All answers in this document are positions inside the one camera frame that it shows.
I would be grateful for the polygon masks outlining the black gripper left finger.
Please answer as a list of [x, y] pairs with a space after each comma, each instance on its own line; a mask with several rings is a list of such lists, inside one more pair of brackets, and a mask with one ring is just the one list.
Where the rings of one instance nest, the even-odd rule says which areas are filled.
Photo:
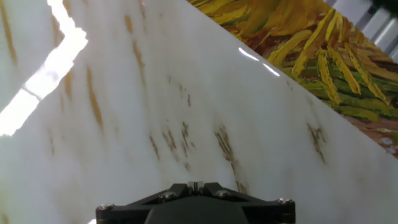
[[127, 205], [101, 204], [96, 208], [97, 224], [145, 223], [150, 212], [158, 205], [183, 199], [195, 194], [196, 182], [172, 184], [166, 190]]

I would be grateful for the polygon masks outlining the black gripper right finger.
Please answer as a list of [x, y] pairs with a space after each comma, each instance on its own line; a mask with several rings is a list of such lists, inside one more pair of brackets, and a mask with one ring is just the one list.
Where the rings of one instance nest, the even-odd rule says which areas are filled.
[[295, 223], [295, 201], [278, 198], [266, 201], [222, 187], [217, 182], [195, 182], [195, 194], [236, 205], [248, 223]]

